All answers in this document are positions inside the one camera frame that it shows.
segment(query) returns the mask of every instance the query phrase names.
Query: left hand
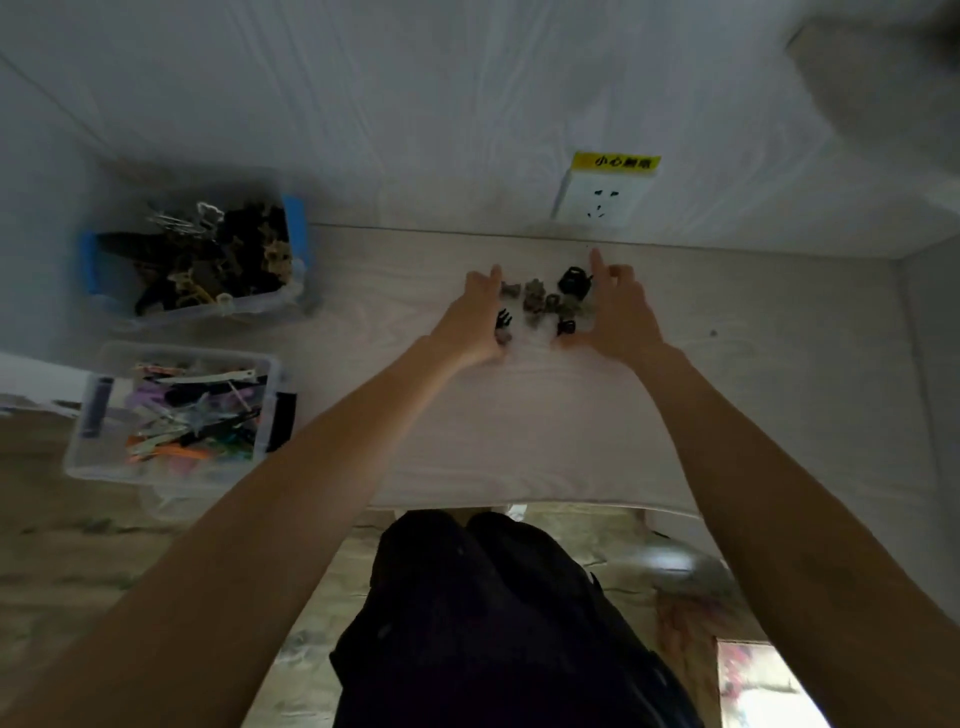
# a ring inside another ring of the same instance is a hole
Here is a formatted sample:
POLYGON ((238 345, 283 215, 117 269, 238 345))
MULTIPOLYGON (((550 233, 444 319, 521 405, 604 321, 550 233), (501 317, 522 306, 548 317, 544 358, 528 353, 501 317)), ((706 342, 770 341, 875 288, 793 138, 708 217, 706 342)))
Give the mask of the left hand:
POLYGON ((430 333, 430 340, 451 357, 457 369, 503 358, 504 349, 493 337, 502 280, 499 265, 491 268, 489 276, 467 273, 464 295, 450 304, 430 333))

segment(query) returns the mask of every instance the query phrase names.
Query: wall outlet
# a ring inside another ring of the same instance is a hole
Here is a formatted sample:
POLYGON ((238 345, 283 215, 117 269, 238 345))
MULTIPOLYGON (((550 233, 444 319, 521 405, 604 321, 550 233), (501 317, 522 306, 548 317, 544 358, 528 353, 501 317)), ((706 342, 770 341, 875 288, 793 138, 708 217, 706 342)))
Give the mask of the wall outlet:
POLYGON ((618 174, 571 169, 553 207, 552 219, 571 225, 622 228, 650 189, 654 174, 618 174))

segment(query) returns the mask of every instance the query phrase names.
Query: hand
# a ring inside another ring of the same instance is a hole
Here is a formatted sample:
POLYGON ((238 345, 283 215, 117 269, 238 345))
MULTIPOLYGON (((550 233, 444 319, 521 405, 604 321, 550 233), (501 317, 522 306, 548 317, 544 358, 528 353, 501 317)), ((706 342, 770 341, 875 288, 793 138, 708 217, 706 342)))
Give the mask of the hand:
POLYGON ((498 265, 491 268, 489 276, 476 271, 467 273, 464 295, 450 304, 430 333, 428 338, 451 357, 456 369, 503 358, 504 349, 493 337, 502 280, 498 265))
POLYGON ((610 359, 635 368, 645 352, 665 346, 654 312, 647 305, 643 286, 629 265, 603 261, 600 251, 590 251, 596 321, 590 331, 577 331, 556 339, 562 349, 591 346, 610 359))

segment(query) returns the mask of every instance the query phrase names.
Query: clear plastic box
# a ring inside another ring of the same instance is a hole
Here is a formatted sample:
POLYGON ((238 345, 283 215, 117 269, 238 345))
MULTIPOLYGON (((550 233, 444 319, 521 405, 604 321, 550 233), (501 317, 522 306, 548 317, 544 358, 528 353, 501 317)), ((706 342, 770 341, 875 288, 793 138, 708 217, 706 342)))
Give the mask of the clear plastic box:
MULTIPOLYGON (((179 199, 188 199, 188 196, 179 195, 179 199)), ((193 199, 194 204, 196 204, 197 199, 213 200, 223 206, 224 209, 230 209, 238 205, 237 200, 243 200, 244 198, 221 193, 220 195, 197 197, 193 199)), ((269 198, 251 196, 250 199, 269 198)), ((261 293, 256 296, 233 299, 226 305, 207 303, 173 311, 151 313, 146 316, 135 316, 133 315, 133 304, 143 292, 143 282, 134 271, 129 260, 99 250, 95 231, 85 231, 82 233, 80 240, 86 292, 99 306, 118 317, 112 329, 120 333, 133 333, 148 328, 189 324, 213 316, 262 314, 288 306, 296 306, 303 297, 306 271, 309 265, 306 213, 303 200, 300 198, 282 195, 280 201, 283 204, 287 219, 287 232, 290 236, 293 262, 290 281, 273 293, 261 293)), ((180 206, 190 207, 186 202, 181 203, 180 206)), ((137 227, 143 227, 142 222, 131 221, 129 213, 123 217, 128 217, 128 219, 120 224, 120 230, 133 230, 137 227)), ((117 217, 116 219, 123 220, 123 217, 117 217)), ((157 228, 146 228, 145 230, 158 231, 157 228)))
POLYGON ((268 354, 111 341, 101 349, 97 369, 88 379, 63 469, 67 475, 84 480, 156 486, 171 497, 221 496, 266 457, 280 380, 280 362, 268 354), (126 408, 124 400, 139 379, 135 365, 197 361, 229 369, 256 369, 258 375, 267 376, 252 458, 203 460, 187 475, 172 474, 161 457, 130 462, 127 438, 140 420, 126 408))

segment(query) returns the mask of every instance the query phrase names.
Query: yellow warning sticker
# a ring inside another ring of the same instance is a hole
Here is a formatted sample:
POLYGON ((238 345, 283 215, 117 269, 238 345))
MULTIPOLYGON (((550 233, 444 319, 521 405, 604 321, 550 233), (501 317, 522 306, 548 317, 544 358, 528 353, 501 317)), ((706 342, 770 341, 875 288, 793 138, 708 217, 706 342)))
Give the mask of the yellow warning sticker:
POLYGON ((570 169, 584 172, 621 172, 648 175, 660 166, 660 157, 641 155, 612 155, 597 152, 577 152, 570 169))

